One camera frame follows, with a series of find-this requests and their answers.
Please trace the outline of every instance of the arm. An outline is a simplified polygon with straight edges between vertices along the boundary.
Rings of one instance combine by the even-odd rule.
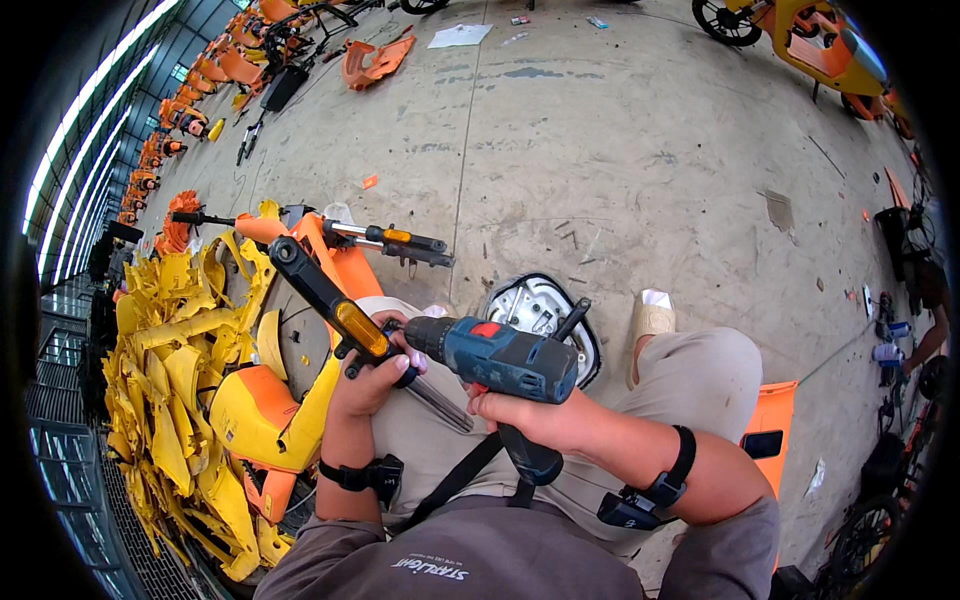
[[[389,318],[407,321],[397,311],[382,311],[372,316],[378,325],[383,325]],[[408,348],[401,332],[395,332],[391,339],[409,355],[395,356],[376,369],[368,365],[352,380],[341,373],[337,380],[326,410],[324,440],[320,448],[321,459],[333,468],[363,468],[373,460],[370,417],[387,401],[391,386],[406,372],[411,361],[420,373],[426,372],[426,357]],[[344,359],[344,368],[354,355],[351,353]],[[323,520],[344,518],[381,524],[380,505],[373,489],[350,492],[322,476],[317,479],[315,512]]]
[[[947,304],[943,303],[933,309],[933,326],[924,334],[924,338],[920,341],[917,349],[913,351],[913,354],[910,355],[910,358],[903,361],[902,368],[906,375],[909,375],[924,360],[932,356],[947,339],[949,318],[946,307]]]
[[[672,426],[614,412],[580,390],[560,405],[483,394],[470,401],[468,411],[489,421],[510,423],[532,442],[583,456],[640,490],[670,470],[680,451],[680,436]],[[686,492],[671,507],[672,514],[691,525],[708,525],[742,513],[760,498],[774,496],[746,452],[703,431],[695,431],[694,436],[696,459],[686,477]]]

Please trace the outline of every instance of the gray t-shirt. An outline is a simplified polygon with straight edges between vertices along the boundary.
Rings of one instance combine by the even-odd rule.
[[[375,523],[315,516],[257,587],[264,598],[645,598],[636,572],[556,507],[465,496],[389,542]],[[690,527],[660,599],[765,599],[780,511],[763,498],[709,527]]]

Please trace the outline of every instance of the red button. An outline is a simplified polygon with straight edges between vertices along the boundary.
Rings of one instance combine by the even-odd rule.
[[[475,333],[482,338],[491,338],[499,330],[500,324],[487,321],[486,323],[478,323],[474,325],[473,329],[470,330],[470,333]]]

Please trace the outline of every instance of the beige slipper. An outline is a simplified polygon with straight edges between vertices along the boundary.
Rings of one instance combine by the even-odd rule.
[[[640,292],[634,303],[634,319],[632,321],[634,342],[627,345],[630,359],[627,361],[627,388],[632,390],[634,383],[634,348],[636,340],[645,335],[659,335],[677,330],[677,313],[673,310],[673,301],[670,295],[658,289],[648,289]]]

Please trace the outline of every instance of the cordless drill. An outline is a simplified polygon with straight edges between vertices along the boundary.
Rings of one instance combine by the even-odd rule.
[[[403,335],[411,347],[490,392],[561,404],[576,385],[579,353],[561,340],[474,317],[414,317]],[[534,444],[512,425],[498,429],[523,481],[545,486],[557,478],[564,467],[560,452]]]

